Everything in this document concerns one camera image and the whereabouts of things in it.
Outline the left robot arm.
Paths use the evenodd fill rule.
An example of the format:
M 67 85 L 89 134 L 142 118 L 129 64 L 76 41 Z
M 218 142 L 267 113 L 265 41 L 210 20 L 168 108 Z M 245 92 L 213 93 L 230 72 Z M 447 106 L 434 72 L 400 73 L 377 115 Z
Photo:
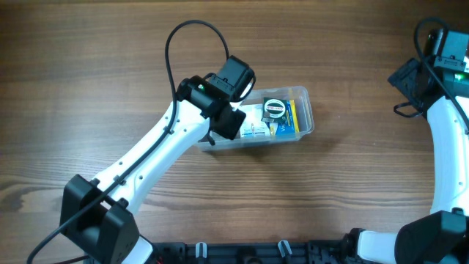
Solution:
M 233 109 L 256 81 L 230 56 L 217 73 L 184 79 L 164 117 L 124 156 L 91 180 L 75 175 L 64 187 L 61 234 L 97 263 L 145 263 L 153 247 L 134 216 L 151 188 L 191 146 L 215 131 L 234 139 L 245 113 Z

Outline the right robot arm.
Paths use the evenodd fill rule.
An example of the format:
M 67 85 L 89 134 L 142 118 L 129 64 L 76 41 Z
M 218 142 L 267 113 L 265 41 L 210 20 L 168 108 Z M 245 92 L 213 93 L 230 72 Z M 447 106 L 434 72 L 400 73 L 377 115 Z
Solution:
M 360 230 L 349 254 L 373 263 L 468 262 L 468 34 L 429 33 L 425 60 L 410 59 L 389 78 L 429 123 L 435 160 L 430 214 L 397 233 Z

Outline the clear plastic container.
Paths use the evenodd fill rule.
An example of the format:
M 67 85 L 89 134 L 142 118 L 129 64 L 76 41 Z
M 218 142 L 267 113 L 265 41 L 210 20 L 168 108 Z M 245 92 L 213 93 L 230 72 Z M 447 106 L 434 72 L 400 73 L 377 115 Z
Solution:
M 240 132 L 238 132 L 235 139 L 233 140 L 225 139 L 222 136 L 212 132 L 210 135 L 215 140 L 215 144 L 213 146 L 208 142 L 207 139 L 203 139 L 196 143 L 196 146 L 202 151 L 215 151 L 241 147 L 254 147 L 267 144 L 279 144 L 284 142 L 297 141 L 314 130 L 314 119 L 312 115 L 309 94 L 307 89 L 302 86 L 254 90 L 243 102 L 233 103 L 232 105 L 235 109 L 238 109 L 241 105 L 263 104 L 264 97 L 282 100 L 294 100 L 300 132 L 281 136 L 270 135 L 254 138 L 241 138 Z

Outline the green round floss pack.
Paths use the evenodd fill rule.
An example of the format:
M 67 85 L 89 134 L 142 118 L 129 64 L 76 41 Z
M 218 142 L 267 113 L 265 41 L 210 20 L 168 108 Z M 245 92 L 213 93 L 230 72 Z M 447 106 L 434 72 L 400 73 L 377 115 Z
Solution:
M 287 107 L 287 100 L 264 97 L 262 121 L 284 124 L 287 121 Z

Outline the white blue medicine box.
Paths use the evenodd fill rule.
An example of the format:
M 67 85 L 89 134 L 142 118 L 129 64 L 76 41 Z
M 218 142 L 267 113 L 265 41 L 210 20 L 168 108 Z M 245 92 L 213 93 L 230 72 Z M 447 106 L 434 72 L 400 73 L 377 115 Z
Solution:
M 238 109 L 246 114 L 239 130 L 241 138 L 270 136 L 269 127 L 262 121 L 262 104 L 241 105 Z

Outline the blue yellow VapoDrops box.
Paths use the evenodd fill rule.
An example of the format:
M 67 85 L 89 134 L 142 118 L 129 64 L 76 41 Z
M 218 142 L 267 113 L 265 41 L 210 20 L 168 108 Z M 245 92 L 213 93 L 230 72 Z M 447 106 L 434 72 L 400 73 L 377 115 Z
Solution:
M 281 135 L 294 134 L 294 133 L 300 132 L 298 116 L 297 116 L 297 111 L 296 111 L 294 100 L 287 101 L 286 114 L 287 114 L 286 115 L 287 120 L 283 124 L 267 122 L 267 126 L 270 129 L 271 136 L 281 136 Z

